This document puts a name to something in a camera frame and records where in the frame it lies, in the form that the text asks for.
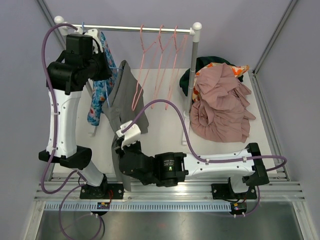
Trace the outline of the blue wire hanger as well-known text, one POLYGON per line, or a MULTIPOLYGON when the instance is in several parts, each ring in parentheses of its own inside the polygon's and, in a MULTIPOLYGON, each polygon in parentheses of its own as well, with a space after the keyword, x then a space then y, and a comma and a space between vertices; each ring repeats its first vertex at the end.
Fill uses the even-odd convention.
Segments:
POLYGON ((86 33, 84 21, 81 23, 81 29, 82 29, 82 34, 84 35, 86 33))
POLYGON ((113 84, 116 81, 118 73, 123 70, 121 67, 115 67, 115 66, 110 66, 109 68, 112 70, 112 77, 110 77, 105 81, 105 94, 106 94, 106 102, 108 107, 110 107, 109 94, 113 89, 113 84))

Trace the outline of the blue floral garment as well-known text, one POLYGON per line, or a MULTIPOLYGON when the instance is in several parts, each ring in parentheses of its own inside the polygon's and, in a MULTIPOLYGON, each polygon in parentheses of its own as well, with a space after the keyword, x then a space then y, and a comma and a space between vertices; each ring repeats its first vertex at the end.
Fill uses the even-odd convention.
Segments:
MULTIPOLYGON (((116 67, 116 63, 107 43, 106 36, 103 32, 100 32, 100 41, 102 43, 108 66, 116 67)), ((95 127, 100 124, 100 117, 103 113, 102 106, 103 104, 107 103, 105 83, 106 80, 93 81, 91 105, 87 114, 87 121, 89 124, 95 127)))

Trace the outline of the grey skirt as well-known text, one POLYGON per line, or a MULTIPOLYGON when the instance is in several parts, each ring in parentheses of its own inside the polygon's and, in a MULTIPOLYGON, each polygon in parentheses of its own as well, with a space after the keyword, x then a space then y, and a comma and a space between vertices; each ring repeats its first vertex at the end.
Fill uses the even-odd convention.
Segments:
MULTIPOLYGON (((121 173, 119 169, 120 157, 115 151, 118 138, 116 131, 120 129, 122 124, 133 120, 144 107, 144 91, 142 90, 142 97, 138 100, 135 110, 132 110, 132 102, 138 81, 132 74, 131 68, 126 60, 120 63, 119 68, 120 70, 118 71, 114 87, 108 95, 109 106, 108 103, 104 103, 102 105, 102 111, 114 132, 111 155, 117 181, 122 182, 124 189, 131 192, 131 178, 121 173)), ((140 116, 136 124, 140 128, 141 134, 148 133, 149 121, 145 113, 140 116)))

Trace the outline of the pink hanger of floral skirt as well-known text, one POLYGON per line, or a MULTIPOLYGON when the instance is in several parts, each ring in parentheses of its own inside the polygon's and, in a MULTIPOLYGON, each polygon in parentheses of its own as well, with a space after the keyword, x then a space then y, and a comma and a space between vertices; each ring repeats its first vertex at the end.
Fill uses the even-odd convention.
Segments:
POLYGON ((158 32, 158 46, 160 48, 160 59, 158 63, 158 69, 157 69, 157 74, 156 74, 156 80, 155 80, 155 86, 154 86, 154 92, 153 92, 153 100, 157 100, 159 96, 159 92, 164 80, 164 76, 169 64, 169 60, 171 57, 171 54, 173 52, 173 47, 172 47, 172 41, 173 41, 173 36, 170 36, 166 42, 166 44, 162 43, 162 29, 164 28, 164 25, 162 24, 159 28, 158 32), (168 53, 167 57, 165 58, 165 53, 167 48, 170 48, 170 52, 168 53))

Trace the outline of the pink pleated skirt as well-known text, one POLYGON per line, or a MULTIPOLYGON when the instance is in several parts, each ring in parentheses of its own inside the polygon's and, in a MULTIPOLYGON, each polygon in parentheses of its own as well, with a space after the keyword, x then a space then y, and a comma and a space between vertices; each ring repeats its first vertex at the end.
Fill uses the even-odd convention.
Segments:
POLYGON ((226 63, 203 69, 195 89, 199 100, 192 104, 190 126, 199 137, 217 143, 245 143, 255 116, 247 110, 245 86, 226 63))

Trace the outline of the dark green plaid skirt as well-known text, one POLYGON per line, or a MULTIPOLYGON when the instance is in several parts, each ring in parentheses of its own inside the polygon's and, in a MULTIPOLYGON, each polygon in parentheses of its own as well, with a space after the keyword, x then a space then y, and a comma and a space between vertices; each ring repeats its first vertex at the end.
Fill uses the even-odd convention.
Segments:
MULTIPOLYGON (((218 56, 201 56, 196 59, 195 72, 197 73, 200 69, 202 69, 203 67, 205 67, 210 63, 218 63, 218 64, 226 63, 227 65, 234 66, 234 64, 231 64, 226 59, 218 56)), ((186 70, 179 80, 179 86, 186 97, 188 96, 189 79, 190 79, 190 69, 186 70)))

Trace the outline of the orange floral skirt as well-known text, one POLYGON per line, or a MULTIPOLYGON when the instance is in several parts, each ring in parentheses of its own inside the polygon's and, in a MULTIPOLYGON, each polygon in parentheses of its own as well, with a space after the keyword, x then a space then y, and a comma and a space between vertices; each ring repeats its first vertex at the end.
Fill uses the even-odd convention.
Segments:
MULTIPOLYGON (((196 82, 198 77, 200 76, 200 73, 202 70, 207 69, 207 68, 212 68, 215 67, 217 65, 220 65, 220 63, 217 62, 210 62, 209 64, 205 65, 204 67, 202 67, 199 71, 197 71, 195 73, 195 77, 194 77, 194 84, 193 84, 193 93, 192 93, 192 102, 197 102, 200 99, 200 93, 196 90, 196 82)), ((228 66, 230 67, 230 69, 232 70, 234 76, 238 79, 240 79, 240 77, 243 76, 244 73, 246 73, 249 70, 249 65, 244 65, 244 66, 232 66, 230 64, 228 64, 228 66)))

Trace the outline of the pink wire hanger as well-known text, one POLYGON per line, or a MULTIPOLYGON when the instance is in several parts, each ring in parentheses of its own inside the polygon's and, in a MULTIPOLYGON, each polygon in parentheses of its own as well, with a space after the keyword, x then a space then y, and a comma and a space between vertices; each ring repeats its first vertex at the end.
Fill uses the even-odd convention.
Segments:
POLYGON ((184 34, 183 38, 180 42, 180 45, 177 43, 177 29, 178 26, 176 25, 174 28, 174 33, 173 33, 173 46, 175 49, 175 56, 174 56, 174 61, 173 61, 173 67, 172 67, 172 73, 170 77, 170 82, 169 82, 169 88, 168 88, 168 93, 166 100, 170 101, 172 98, 173 90, 174 90, 174 85, 177 80, 180 67, 181 67, 181 62, 182 59, 184 58, 185 54, 185 49, 186 49, 186 42, 188 40, 188 35, 184 34))

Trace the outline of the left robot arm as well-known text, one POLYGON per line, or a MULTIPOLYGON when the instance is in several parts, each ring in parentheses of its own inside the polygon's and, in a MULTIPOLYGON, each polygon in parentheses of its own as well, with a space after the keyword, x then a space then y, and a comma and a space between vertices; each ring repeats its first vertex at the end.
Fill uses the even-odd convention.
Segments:
POLYGON ((107 196, 107 177, 92 162, 92 150, 76 144, 77 112, 88 80, 106 80, 112 75, 97 39, 87 34, 69 34, 66 49, 46 68, 50 99, 50 132, 39 160, 78 171, 85 184, 82 198, 107 196))

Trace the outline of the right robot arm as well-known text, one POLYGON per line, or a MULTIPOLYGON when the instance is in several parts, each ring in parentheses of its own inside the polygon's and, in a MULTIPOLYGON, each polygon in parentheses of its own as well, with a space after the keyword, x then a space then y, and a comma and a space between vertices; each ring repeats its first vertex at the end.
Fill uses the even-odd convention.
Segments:
POLYGON ((250 188, 268 184, 269 177, 257 143, 232 153, 199 155, 165 152, 148 156, 142 152, 140 141, 114 148, 119 171, 139 180, 143 185, 175 187, 186 180, 199 177, 227 178, 227 193, 239 198, 250 188))

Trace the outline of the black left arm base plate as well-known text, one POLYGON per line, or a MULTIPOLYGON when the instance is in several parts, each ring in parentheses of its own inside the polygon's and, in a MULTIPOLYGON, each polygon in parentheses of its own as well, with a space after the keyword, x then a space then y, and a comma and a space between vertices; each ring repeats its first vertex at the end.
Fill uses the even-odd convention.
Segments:
POLYGON ((82 200, 122 200, 124 188, 120 183, 106 183, 101 186, 84 185, 79 198, 82 200))

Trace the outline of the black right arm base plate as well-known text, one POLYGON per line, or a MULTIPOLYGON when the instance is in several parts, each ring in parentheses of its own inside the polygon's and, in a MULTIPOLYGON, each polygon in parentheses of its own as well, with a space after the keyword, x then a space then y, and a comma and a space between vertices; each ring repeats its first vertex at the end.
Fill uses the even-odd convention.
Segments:
POLYGON ((249 186, 245 192, 235 193, 230 183, 213 183, 211 193, 214 200, 256 200, 258 198, 254 187, 249 186))

